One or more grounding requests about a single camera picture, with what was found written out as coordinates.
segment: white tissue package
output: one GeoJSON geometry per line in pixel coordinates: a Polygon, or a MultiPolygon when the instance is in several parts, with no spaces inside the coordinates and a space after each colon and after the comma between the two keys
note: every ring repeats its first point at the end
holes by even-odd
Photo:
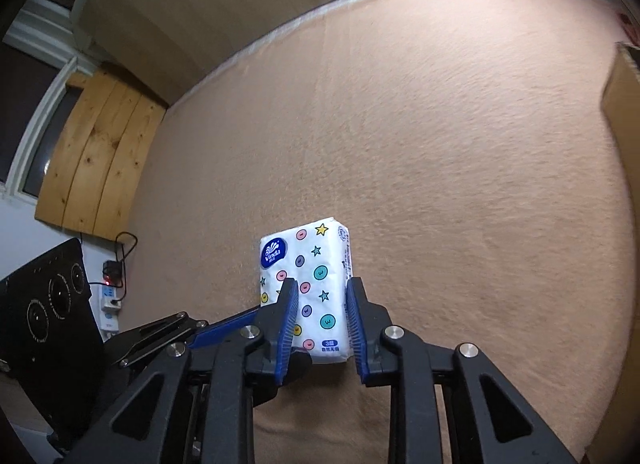
{"type": "Polygon", "coordinates": [[[260,304],[278,300],[286,278],[298,281],[293,346],[314,363],[346,361],[352,354],[345,290],[352,276],[349,230],[333,217],[260,240],[260,304]]]}

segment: window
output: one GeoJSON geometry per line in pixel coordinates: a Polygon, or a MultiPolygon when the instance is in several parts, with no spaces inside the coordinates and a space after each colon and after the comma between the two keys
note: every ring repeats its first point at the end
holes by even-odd
{"type": "Polygon", "coordinates": [[[49,168],[49,161],[56,147],[56,142],[62,133],[66,119],[69,117],[69,114],[71,114],[81,93],[82,89],[71,87],[66,89],[65,95],[62,97],[55,112],[53,112],[49,124],[42,135],[40,144],[33,156],[31,166],[24,180],[24,186],[22,187],[24,193],[28,193],[33,197],[37,197],[40,193],[42,179],[45,173],[47,173],[47,168],[49,168]]]}
{"type": "Polygon", "coordinates": [[[0,43],[0,182],[6,183],[22,135],[58,71],[0,43]]]}

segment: teal circle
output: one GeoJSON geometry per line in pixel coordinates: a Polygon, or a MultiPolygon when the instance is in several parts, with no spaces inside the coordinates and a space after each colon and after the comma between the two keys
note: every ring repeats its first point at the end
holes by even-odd
{"type": "Polygon", "coordinates": [[[316,280],[324,280],[329,274],[329,269],[326,266],[318,266],[314,269],[314,278],[316,280]]]}
{"type": "Polygon", "coordinates": [[[333,329],[335,325],[335,316],[333,314],[325,314],[320,318],[320,327],[323,329],[333,329]]]}

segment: blue logo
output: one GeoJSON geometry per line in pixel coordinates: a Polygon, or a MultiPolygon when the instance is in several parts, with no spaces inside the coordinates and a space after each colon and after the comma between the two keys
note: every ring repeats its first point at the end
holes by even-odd
{"type": "Polygon", "coordinates": [[[275,238],[271,239],[265,247],[262,249],[262,255],[260,256],[260,265],[267,269],[273,266],[277,261],[282,260],[287,254],[287,243],[284,239],[275,238]]]}

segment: cardboard box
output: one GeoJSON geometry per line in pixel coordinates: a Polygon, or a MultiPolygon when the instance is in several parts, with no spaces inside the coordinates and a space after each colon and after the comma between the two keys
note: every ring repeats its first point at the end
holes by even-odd
{"type": "MultiPolygon", "coordinates": [[[[625,168],[636,223],[636,279],[640,282],[640,49],[618,44],[602,95],[602,111],[609,120],[625,168]]],[[[636,284],[636,297],[640,285],[636,284]]],[[[626,359],[593,442],[587,448],[591,464],[631,462],[629,453],[640,444],[640,311],[630,332],[626,359]]]]}

